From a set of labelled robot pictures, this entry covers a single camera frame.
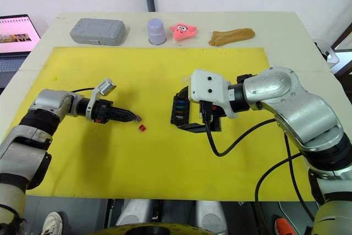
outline gray plastic case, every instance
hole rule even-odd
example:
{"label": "gray plastic case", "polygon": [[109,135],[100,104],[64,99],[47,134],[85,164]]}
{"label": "gray plastic case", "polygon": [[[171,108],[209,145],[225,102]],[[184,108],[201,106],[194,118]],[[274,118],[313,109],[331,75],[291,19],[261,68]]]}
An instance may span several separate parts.
{"label": "gray plastic case", "polygon": [[70,35],[78,43],[119,45],[125,32],[125,24],[120,20],[80,19]]}

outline cable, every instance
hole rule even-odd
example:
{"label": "cable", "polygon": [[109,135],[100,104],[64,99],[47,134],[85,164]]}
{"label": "cable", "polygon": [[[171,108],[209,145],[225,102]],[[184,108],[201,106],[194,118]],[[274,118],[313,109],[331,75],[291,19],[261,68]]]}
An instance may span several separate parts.
{"label": "cable", "polygon": [[77,90],[73,90],[71,91],[72,93],[77,93],[77,92],[80,92],[80,91],[86,91],[86,90],[93,90],[94,88],[82,88],[82,89],[77,89]]}
{"label": "cable", "polygon": [[15,218],[21,219],[20,215],[18,214],[18,212],[16,210],[14,210],[12,207],[7,206],[7,205],[3,205],[3,204],[0,204],[0,207],[10,211],[14,215]]}
{"label": "cable", "polygon": [[262,184],[262,182],[264,181],[264,179],[272,172],[274,171],[277,167],[283,165],[284,163],[290,161],[290,160],[293,160],[299,156],[301,156],[302,154],[301,153],[298,153],[298,154],[295,154],[293,156],[291,156],[291,158],[287,158],[285,160],[282,160],[281,162],[278,162],[277,164],[275,164],[274,166],[272,166],[268,171],[266,171],[262,177],[259,179],[258,183],[257,183],[257,186],[255,187],[255,193],[254,193],[254,197],[255,197],[255,209],[256,211],[258,212],[258,215],[263,223],[263,225],[265,226],[265,229],[267,230],[267,232],[269,234],[272,234],[266,220],[265,220],[265,217],[264,217],[264,214],[263,214],[263,211],[261,210],[260,208],[260,204],[259,204],[259,189],[260,189],[260,186]]}
{"label": "cable", "polygon": [[302,207],[304,208],[304,210],[307,212],[309,218],[314,222],[314,216],[312,214],[312,212],[310,212],[309,208],[307,207],[306,203],[303,201],[303,198],[301,196],[301,193],[299,192],[298,186],[297,186],[297,182],[296,182],[296,178],[295,178],[295,173],[293,171],[293,164],[292,164],[292,160],[291,160],[291,151],[290,151],[290,145],[288,142],[288,138],[287,135],[284,134],[284,138],[285,138],[285,145],[286,145],[286,149],[287,149],[287,157],[289,158],[289,167],[290,167],[290,174],[291,174],[291,179],[292,179],[292,183],[293,183],[293,187],[295,188],[297,197],[302,205]]}
{"label": "cable", "polygon": [[255,205],[254,205],[254,202],[250,202],[251,203],[251,208],[252,208],[252,212],[253,212],[253,216],[254,216],[254,221],[255,221],[255,226],[257,228],[257,233],[258,235],[262,235],[262,230],[260,228],[260,220],[258,218],[258,213],[256,211],[256,209],[254,208]]}
{"label": "cable", "polygon": [[255,129],[257,129],[257,128],[265,125],[265,124],[268,124],[268,123],[271,123],[271,122],[275,122],[275,121],[276,120],[274,118],[272,118],[272,119],[268,119],[267,121],[263,121],[261,123],[256,124],[255,126],[250,128],[249,130],[247,130],[245,133],[243,133],[240,137],[238,137],[238,139],[235,140],[235,142],[233,142],[230,145],[230,147],[227,148],[224,152],[218,152],[218,150],[216,149],[213,137],[211,135],[211,130],[210,130],[209,123],[205,123],[205,129],[206,129],[206,133],[207,133],[207,136],[208,136],[208,140],[209,140],[211,149],[213,150],[214,154],[216,156],[218,156],[218,157],[222,157],[222,156],[225,156],[226,154],[228,154],[244,137],[246,137],[248,134],[250,134],[253,130],[255,130]]}
{"label": "cable", "polygon": [[189,210],[189,214],[188,214],[188,221],[186,222],[188,225],[190,224],[191,221],[191,213],[192,213],[192,209],[195,207],[195,201],[192,201],[192,205],[191,205],[191,209]]}
{"label": "cable", "polygon": [[298,235],[301,235],[301,233],[300,233],[299,230],[297,229],[296,225],[293,224],[293,221],[289,218],[289,216],[286,214],[286,212],[285,212],[284,209],[282,208],[282,205],[281,205],[280,201],[277,201],[277,203],[279,204],[279,208],[280,208],[282,214],[285,215],[285,217],[288,219],[288,221],[291,223],[291,225],[295,228],[295,230],[297,231]]}

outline table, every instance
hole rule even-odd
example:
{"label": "table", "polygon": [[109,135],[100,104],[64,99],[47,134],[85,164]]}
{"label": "table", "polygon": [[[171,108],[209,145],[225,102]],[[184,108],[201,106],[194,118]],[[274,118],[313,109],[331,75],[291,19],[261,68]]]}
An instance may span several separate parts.
{"label": "table", "polygon": [[[304,88],[323,97],[334,109],[348,137],[352,139],[352,107],[340,83],[310,39],[295,13],[291,12],[224,12],[224,13],[63,13],[43,35],[29,54],[20,70],[0,96],[0,138],[36,79],[54,46],[91,46],[74,42],[69,32],[80,18],[119,19],[126,25],[124,47],[175,47],[171,25],[183,22],[198,27],[197,35],[179,47],[207,47],[213,30],[228,31],[236,28],[253,28],[256,36],[251,40],[230,43],[224,47],[263,47],[270,66],[284,66],[294,70]],[[167,41],[160,46],[147,39],[146,23],[160,18],[167,30]]]}

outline yellow mat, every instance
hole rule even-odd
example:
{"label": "yellow mat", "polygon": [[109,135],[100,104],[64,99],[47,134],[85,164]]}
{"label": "yellow mat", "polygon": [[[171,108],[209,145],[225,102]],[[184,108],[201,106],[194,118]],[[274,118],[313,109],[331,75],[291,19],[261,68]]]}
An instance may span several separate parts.
{"label": "yellow mat", "polygon": [[[275,123],[247,136],[225,157],[215,156],[205,133],[194,134],[170,124],[173,96],[185,86],[182,78],[201,68],[235,83],[236,76],[257,74],[268,67],[262,48],[173,49],[57,47],[42,68],[13,125],[19,123],[44,89],[94,87],[110,77],[117,88],[107,97],[114,106],[140,115],[147,128],[110,121],[88,122],[66,117],[48,152],[52,161],[42,184],[28,194],[90,198],[254,199],[262,174],[286,158],[283,132]],[[90,97],[90,91],[81,92]],[[191,121],[199,122],[197,104]],[[222,118],[213,133],[220,151],[256,123],[272,118],[266,111],[247,111]],[[298,150],[291,146],[292,153]],[[306,166],[294,161],[298,186],[311,200]],[[288,164],[265,180],[261,200],[297,200]]]}

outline pink starfish plush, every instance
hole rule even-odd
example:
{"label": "pink starfish plush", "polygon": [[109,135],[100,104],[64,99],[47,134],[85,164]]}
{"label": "pink starfish plush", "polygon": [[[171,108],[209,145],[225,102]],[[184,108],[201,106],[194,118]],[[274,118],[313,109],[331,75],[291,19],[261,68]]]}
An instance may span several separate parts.
{"label": "pink starfish plush", "polygon": [[177,41],[192,37],[196,35],[196,31],[197,31],[197,27],[183,24],[183,23],[178,23],[176,24],[176,26],[171,26],[170,29],[174,33],[173,34],[174,40],[177,40]]}

